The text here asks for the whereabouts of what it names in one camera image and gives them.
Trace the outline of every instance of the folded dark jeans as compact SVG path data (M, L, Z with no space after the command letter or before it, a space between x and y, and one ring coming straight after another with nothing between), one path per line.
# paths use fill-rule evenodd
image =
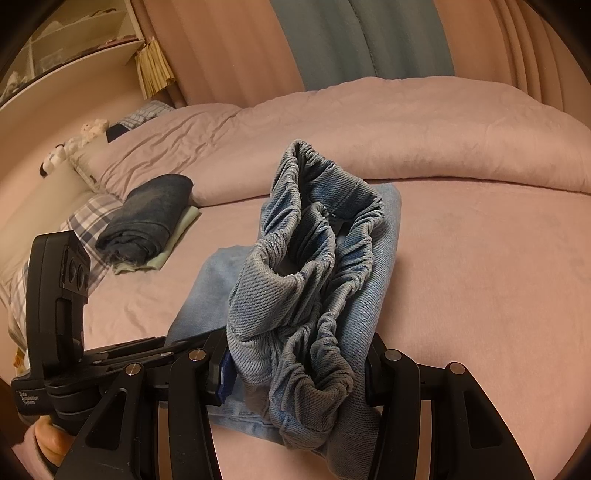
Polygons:
M110 264L145 264L166 246L192 188L191 179L171 173L133 189L99 235L96 249Z

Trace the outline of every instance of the plaid pillowcase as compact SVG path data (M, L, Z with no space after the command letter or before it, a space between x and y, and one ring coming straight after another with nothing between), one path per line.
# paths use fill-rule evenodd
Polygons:
M115 212L123 203L113 195L100 193L93 196L80 207L68 220L62 223L60 231L74 230L90 257L89 295L99 285L108 271L108 265L95 250L96 239L106 228ZM21 271L11 283L11 313L21 331L21 338L26 338L27 275L29 262L25 262Z
M127 127L129 130L138 128L140 125L152 120L163 113L171 112L174 108L158 100L152 100L138 108L134 113L122 118L117 123Z

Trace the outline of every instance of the light blue jeans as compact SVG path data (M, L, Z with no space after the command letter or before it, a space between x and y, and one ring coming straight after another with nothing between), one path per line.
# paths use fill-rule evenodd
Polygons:
M394 265L400 194L372 187L303 141L283 155L252 247L202 266L169 342L227 323L239 374L210 419L369 472L379 414L364 364Z

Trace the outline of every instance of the pink bed sheet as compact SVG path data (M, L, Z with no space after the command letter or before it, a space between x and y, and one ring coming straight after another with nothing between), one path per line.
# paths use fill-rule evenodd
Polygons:
M471 180L396 182L398 254L378 331L416 362L464 363L537 480L591 424L591 197ZM109 273L85 312L87 348L165 335L203 261L256 240L263 199L206 207L159 272ZM324 462L213 429L225 479L329 479Z

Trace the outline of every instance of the camera lens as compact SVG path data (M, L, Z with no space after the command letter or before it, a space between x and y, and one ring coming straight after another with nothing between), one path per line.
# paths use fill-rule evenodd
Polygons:
M82 287L84 286L84 270L82 268L82 266L78 267L78 278L77 278L77 284L78 284L78 290L82 290Z
M74 281L74 277L76 276L76 262L70 260L70 266L68 267L68 280L70 283Z

